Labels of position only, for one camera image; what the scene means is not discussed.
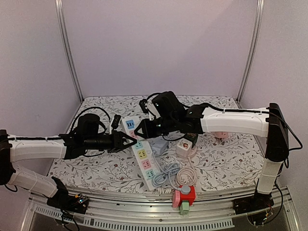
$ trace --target coiled cord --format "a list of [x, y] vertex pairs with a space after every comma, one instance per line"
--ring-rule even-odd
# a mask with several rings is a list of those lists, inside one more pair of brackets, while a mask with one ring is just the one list
[[[176, 183], [178, 185], [188, 185], [192, 186], [195, 185], [197, 182], [197, 173], [196, 170], [193, 167], [191, 158], [193, 158], [197, 153], [197, 147], [194, 147], [192, 151], [188, 154], [188, 156], [182, 156], [177, 153], [177, 155], [183, 159], [188, 159], [188, 162], [190, 164], [189, 166], [183, 167], [177, 174], [176, 177]], [[183, 181], [183, 179], [190, 179], [190, 182], [187, 184], [186, 182]]]
[[[161, 173], [155, 175], [152, 179], [152, 185], [154, 187], [158, 188], [158, 192], [159, 194], [169, 194], [173, 191], [173, 189], [175, 190], [179, 190], [178, 187], [175, 187], [172, 184], [172, 180], [171, 177], [175, 176], [179, 170], [180, 170], [180, 166], [178, 163], [172, 163], [170, 164], [166, 170], [164, 170], [159, 163], [157, 162], [156, 157], [156, 151], [153, 151], [153, 156], [154, 156], [154, 161], [156, 162], [156, 164], [158, 165], [159, 169], [161, 170]], [[170, 184], [172, 187], [167, 187], [167, 188], [163, 188], [162, 186], [165, 184], [165, 182], [169, 180]]]

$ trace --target pink socket outlet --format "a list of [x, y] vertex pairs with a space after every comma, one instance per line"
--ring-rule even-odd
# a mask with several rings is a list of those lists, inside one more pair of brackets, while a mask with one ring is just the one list
[[141, 164], [142, 164], [144, 169], [148, 169], [148, 168], [151, 167], [151, 163], [150, 163], [149, 160], [144, 160], [144, 161], [141, 162]]
[[216, 131], [216, 132], [213, 132], [213, 134], [216, 138], [219, 138], [219, 139], [227, 138], [229, 135], [227, 132], [223, 132], [223, 131]]
[[130, 134], [130, 136], [132, 138], [135, 138], [135, 139], [137, 138], [137, 136], [135, 135], [134, 131], [130, 131], [129, 134]]
[[175, 190], [174, 194], [173, 194], [173, 197], [172, 197], [172, 207], [173, 208], [179, 207], [180, 202], [181, 202], [180, 192], [178, 190]]

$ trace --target colorful socket outlet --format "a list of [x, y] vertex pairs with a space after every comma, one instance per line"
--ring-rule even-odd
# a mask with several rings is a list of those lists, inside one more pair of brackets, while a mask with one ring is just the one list
[[173, 208], [179, 207], [180, 202], [181, 202], [181, 194], [178, 190], [175, 190], [172, 197], [172, 207]]
[[156, 188], [152, 184], [152, 179], [156, 174], [160, 173], [160, 169], [154, 161], [153, 151], [149, 142], [147, 140], [141, 140], [142, 138], [136, 136], [134, 133], [140, 121], [139, 116], [129, 116], [122, 118], [121, 125], [126, 134], [135, 139], [140, 139], [135, 145], [131, 146], [131, 149], [138, 163], [143, 182], [152, 191]]

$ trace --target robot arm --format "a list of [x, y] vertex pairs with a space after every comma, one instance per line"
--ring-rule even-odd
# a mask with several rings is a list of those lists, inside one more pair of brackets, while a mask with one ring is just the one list
[[0, 185], [20, 186], [48, 197], [50, 206], [84, 213], [86, 197], [69, 196], [59, 179], [39, 175], [12, 163], [37, 158], [75, 159], [84, 155], [86, 150], [118, 152], [137, 143], [123, 132], [98, 133], [100, 124], [98, 115], [85, 114], [79, 118], [73, 132], [55, 137], [16, 137], [0, 130]]
[[265, 161], [255, 195], [249, 202], [243, 202], [249, 208], [235, 210], [243, 213], [273, 205], [271, 191], [282, 163], [289, 155], [288, 130], [277, 104], [271, 103], [269, 108], [259, 109], [222, 109], [208, 103], [187, 107], [168, 91], [158, 94], [151, 102], [141, 101], [140, 106], [150, 118], [144, 119], [134, 132], [145, 139], [173, 131], [197, 134], [239, 132], [267, 138]]

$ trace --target white robot arm segment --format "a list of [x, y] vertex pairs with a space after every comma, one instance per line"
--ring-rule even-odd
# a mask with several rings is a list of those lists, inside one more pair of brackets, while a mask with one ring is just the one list
[[58, 191], [57, 184], [52, 178], [18, 165], [14, 166], [14, 169], [16, 172], [12, 174], [9, 185], [16, 185], [46, 197], [53, 197]]
[[26, 159], [57, 158], [64, 159], [66, 146], [60, 137], [46, 137], [44, 140], [21, 140], [10, 135], [8, 139], [11, 147], [11, 162]]
[[[266, 108], [250, 109], [251, 111], [268, 112]], [[235, 132], [267, 137], [269, 123], [268, 114], [248, 112], [221, 112], [207, 107], [200, 119], [203, 132]]]

